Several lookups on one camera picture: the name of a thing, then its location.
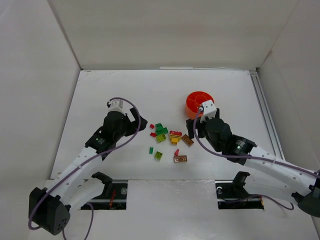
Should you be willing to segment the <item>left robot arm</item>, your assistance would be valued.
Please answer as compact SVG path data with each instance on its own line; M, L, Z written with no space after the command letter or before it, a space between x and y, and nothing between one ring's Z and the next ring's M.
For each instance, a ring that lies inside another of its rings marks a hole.
M42 228L53 236L61 233L71 215L91 199L111 189L112 179L99 171L107 156L120 148L123 137L133 139L148 122L135 108L134 121L122 110L109 110L100 126L84 144L76 159L51 183L36 187L29 195L28 227Z

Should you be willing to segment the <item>red curved lego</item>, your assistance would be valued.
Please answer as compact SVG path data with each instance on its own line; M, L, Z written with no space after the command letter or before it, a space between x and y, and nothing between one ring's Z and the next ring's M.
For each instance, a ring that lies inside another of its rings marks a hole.
M155 138L157 135L155 132L150 133L150 136L152 136L153 138Z

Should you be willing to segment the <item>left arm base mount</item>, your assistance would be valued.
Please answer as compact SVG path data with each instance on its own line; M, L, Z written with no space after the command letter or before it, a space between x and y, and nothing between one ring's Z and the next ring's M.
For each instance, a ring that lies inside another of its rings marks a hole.
M102 193L89 201L94 210L127 209L128 180L113 180L102 172L93 174L91 178L104 184Z

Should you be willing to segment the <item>red yellow striped lego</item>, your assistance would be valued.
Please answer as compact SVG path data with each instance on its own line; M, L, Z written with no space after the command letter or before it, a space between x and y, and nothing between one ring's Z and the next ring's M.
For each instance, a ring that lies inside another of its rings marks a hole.
M181 140L181 138L182 138L182 132L174 131L174 130L171 130L169 132L169 139L172 145L177 145L178 142Z

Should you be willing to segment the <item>orange round divided container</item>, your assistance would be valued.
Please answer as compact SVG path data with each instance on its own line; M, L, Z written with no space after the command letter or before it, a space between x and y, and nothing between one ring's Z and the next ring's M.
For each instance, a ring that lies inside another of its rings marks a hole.
M189 119L194 120L196 117L196 113L198 107L205 101L212 100L213 103L215 102L214 98L204 91L194 91L190 93L185 101L185 114L188 116Z

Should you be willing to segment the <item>lime green small lego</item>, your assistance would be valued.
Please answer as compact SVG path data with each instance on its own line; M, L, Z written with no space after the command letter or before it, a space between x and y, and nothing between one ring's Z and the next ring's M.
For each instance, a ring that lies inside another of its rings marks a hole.
M155 154L154 154L154 158L157 160L157 161L160 161L162 159L162 156L163 156L163 153L162 152L159 152L157 151Z

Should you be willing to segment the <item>dark green long lego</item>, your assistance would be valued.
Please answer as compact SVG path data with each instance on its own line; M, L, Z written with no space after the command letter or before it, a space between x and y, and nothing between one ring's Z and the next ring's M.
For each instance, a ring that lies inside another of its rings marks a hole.
M156 135L165 135L168 134L168 129L166 127L157 128L155 131Z

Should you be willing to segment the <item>brown lego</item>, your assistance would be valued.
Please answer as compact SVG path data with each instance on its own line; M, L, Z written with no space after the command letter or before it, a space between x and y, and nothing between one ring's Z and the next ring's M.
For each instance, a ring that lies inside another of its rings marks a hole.
M181 137L181 140L182 140L188 147L190 147L190 146L192 146L192 145L194 144L194 141L193 141L192 139L190 139L189 136L186 135L186 134Z
M174 163L185 163L187 162L187 156L186 155L177 155L173 157L173 162Z

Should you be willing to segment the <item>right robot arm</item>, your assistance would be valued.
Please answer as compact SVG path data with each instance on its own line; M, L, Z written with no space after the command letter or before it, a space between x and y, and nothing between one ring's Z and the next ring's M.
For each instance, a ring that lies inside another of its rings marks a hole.
M202 107L204 116L186 120L188 137L201 145L204 138L213 149L203 146L208 153L229 162L255 169L268 178L239 171L227 186L229 204L250 197L273 197L289 202L304 213L320 216L320 173L288 163L255 142L232 133L230 126L220 118L218 108L208 111Z

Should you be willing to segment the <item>lime green large lego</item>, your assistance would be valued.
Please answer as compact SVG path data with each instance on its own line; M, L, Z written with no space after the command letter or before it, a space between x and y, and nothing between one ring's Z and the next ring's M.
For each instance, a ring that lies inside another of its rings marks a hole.
M156 141L157 143L162 143L167 139L165 134L160 134L156 136Z

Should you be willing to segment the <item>small green curved lego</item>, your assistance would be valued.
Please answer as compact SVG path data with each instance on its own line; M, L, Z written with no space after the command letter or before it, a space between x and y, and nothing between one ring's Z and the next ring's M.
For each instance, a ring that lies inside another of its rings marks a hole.
M152 155L152 154L153 154L153 150L154 150L154 148L153 148L153 147L150 147L150 148L149 148L149 154L150 154L150 155Z

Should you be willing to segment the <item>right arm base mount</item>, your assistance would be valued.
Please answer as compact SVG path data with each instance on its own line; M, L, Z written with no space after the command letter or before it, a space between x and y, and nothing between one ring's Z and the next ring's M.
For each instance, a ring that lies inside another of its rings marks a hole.
M245 180L250 176L248 172L240 171L233 180L216 180L216 197L219 210L263 210L261 196L253 196L245 189Z

